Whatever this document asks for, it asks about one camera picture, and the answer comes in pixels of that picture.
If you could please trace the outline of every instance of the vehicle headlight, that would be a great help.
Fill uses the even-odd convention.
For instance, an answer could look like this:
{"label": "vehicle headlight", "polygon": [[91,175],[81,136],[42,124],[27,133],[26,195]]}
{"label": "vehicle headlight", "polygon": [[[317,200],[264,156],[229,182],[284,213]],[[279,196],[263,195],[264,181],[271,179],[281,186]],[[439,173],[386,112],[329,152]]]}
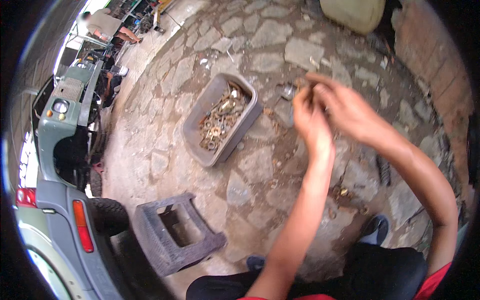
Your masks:
{"label": "vehicle headlight", "polygon": [[58,101],[53,104],[53,110],[61,114],[66,113],[68,110],[68,103],[63,101]]}

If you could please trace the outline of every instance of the red shirt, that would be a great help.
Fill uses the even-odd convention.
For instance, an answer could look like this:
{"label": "red shirt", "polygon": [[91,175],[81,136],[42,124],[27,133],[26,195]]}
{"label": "red shirt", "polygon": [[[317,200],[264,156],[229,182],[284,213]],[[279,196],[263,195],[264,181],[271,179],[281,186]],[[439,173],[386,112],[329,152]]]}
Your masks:
{"label": "red shirt", "polygon": [[[437,286],[440,284],[440,281],[444,278],[445,274],[447,273],[450,265],[452,263],[446,264],[443,268],[438,270],[437,272],[433,273],[430,277],[428,277],[420,287],[418,293],[413,297],[412,300],[427,300],[433,294]],[[266,300],[264,298],[257,298],[257,297],[245,297],[240,298],[239,300]],[[296,298],[295,300],[335,300],[334,298],[327,296],[327,295],[309,295],[300,298]]]}

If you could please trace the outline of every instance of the black pants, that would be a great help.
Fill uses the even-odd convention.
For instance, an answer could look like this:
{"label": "black pants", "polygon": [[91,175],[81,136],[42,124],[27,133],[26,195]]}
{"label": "black pants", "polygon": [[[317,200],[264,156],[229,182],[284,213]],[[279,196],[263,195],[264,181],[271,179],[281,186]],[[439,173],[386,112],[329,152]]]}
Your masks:
{"label": "black pants", "polygon": [[[234,300],[243,297],[260,272],[230,276],[203,276],[192,282],[187,300]],[[354,244],[347,253],[343,276],[324,282],[294,283],[294,299],[326,294],[340,299],[412,299],[427,273],[422,253],[413,248],[386,249]]]}

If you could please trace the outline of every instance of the round headlight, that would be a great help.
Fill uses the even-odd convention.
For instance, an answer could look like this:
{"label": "round headlight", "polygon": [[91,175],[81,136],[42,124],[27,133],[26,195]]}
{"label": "round headlight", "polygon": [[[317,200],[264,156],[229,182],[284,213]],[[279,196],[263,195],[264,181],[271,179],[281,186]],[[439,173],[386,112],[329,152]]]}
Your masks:
{"label": "round headlight", "polygon": [[68,106],[66,103],[57,102],[53,105],[53,110],[59,112],[61,114],[66,113],[68,110]]}

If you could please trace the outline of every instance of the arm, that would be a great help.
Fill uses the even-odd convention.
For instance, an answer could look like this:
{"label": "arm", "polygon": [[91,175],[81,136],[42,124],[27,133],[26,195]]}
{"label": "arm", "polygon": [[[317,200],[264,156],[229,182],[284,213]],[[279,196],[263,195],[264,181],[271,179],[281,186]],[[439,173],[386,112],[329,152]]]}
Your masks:
{"label": "arm", "polygon": [[378,116],[357,92],[314,73],[308,73],[307,78],[320,83],[314,92],[327,107],[330,122],[385,157],[425,207],[433,223],[427,275],[451,262],[456,246],[457,207],[453,190],[442,172]]}
{"label": "arm", "polygon": [[104,41],[107,40],[106,37],[102,36],[102,34],[98,31],[98,29],[95,29],[95,31],[93,32],[94,35],[96,35],[97,37],[99,37],[100,39],[103,39]]}
{"label": "arm", "polygon": [[97,12],[101,12],[101,13],[104,13],[104,14],[109,14],[112,11],[110,10],[110,8],[102,8],[102,9],[98,10]]}
{"label": "arm", "polygon": [[112,80],[112,78],[113,78],[113,74],[110,72],[107,72],[107,87],[105,89],[104,96],[110,95],[110,81]]}
{"label": "arm", "polygon": [[298,267],[322,221],[335,158],[332,133],[309,88],[293,100],[295,127],[309,151],[309,166],[285,226],[267,256],[265,268],[246,297],[286,299]]}

